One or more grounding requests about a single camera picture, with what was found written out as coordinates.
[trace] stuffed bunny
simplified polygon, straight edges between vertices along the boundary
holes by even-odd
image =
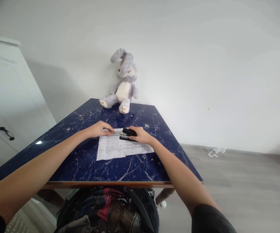
[[[120,103],[120,113],[129,112],[129,104],[133,97],[137,98],[138,94],[138,90],[133,84],[138,73],[133,58],[134,56],[131,53],[126,53],[124,49],[118,49],[111,57],[112,63],[122,59],[116,72],[119,82],[110,91],[110,96],[100,99],[100,104],[103,107],[111,108],[114,104]]]

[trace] cabinet handle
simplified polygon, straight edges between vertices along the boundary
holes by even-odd
[[[7,129],[5,129],[5,127],[0,127],[0,130],[4,131],[9,136],[10,141],[15,139],[14,135],[11,132],[9,132]]]

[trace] wooden table trim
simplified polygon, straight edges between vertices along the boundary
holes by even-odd
[[[121,185],[129,188],[173,188],[168,182],[141,182],[141,181],[49,181],[42,189],[73,189],[87,188],[98,185]]]

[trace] blue marble table top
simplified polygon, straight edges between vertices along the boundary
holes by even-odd
[[[55,146],[74,133],[98,121],[104,121],[113,128],[141,126],[157,138],[170,152],[176,155],[202,181],[201,176],[183,151],[155,106],[130,104],[130,112],[121,114],[119,105],[103,108],[98,99],[90,99],[37,140],[0,167],[0,180],[11,172]],[[96,161],[99,138],[87,139],[78,145],[65,159],[49,183],[84,182],[140,182],[171,184],[164,166],[156,153],[138,154],[125,158]]]

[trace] hand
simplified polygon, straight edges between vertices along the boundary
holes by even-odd
[[[114,129],[109,124],[99,121],[96,124],[82,130],[82,132],[85,134],[86,138],[94,138],[101,135],[111,136],[114,133]]]
[[[137,136],[130,136],[129,138],[132,140],[135,140],[137,142],[140,143],[147,143],[149,144],[150,142],[152,142],[154,140],[154,137],[152,137],[151,135],[149,135],[144,129],[142,129],[141,127],[133,127],[130,126],[130,129],[134,130],[137,133]]]

